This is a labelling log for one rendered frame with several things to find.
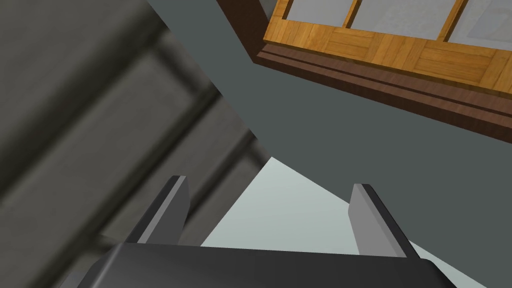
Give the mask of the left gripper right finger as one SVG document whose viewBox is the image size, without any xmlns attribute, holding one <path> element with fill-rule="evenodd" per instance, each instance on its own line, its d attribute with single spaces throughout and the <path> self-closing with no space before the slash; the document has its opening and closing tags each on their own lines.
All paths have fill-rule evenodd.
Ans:
<svg viewBox="0 0 512 288">
<path fill-rule="evenodd" d="M 353 185 L 348 218 L 360 255 L 420 258 L 371 185 Z"/>
</svg>

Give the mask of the wooden framed window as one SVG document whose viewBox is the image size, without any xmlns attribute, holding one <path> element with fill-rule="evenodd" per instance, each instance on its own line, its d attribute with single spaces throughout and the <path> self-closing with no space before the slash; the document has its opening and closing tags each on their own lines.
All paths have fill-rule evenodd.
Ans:
<svg viewBox="0 0 512 288">
<path fill-rule="evenodd" d="M 216 0 L 253 63 L 512 144 L 512 0 Z"/>
</svg>

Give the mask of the grey panelled door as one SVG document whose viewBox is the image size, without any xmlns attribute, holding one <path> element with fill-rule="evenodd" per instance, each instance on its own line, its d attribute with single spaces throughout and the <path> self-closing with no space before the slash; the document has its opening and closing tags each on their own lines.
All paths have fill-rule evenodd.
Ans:
<svg viewBox="0 0 512 288">
<path fill-rule="evenodd" d="M 0 288 L 76 288 L 173 175 L 200 245 L 269 159 L 148 0 L 0 0 Z"/>
</svg>

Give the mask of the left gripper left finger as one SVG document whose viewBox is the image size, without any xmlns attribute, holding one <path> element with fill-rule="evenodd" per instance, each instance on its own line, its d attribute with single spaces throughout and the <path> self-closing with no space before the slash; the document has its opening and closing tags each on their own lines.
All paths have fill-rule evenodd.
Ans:
<svg viewBox="0 0 512 288">
<path fill-rule="evenodd" d="M 176 245 L 190 208 L 187 177 L 174 175 L 125 239 L 126 243 Z"/>
</svg>

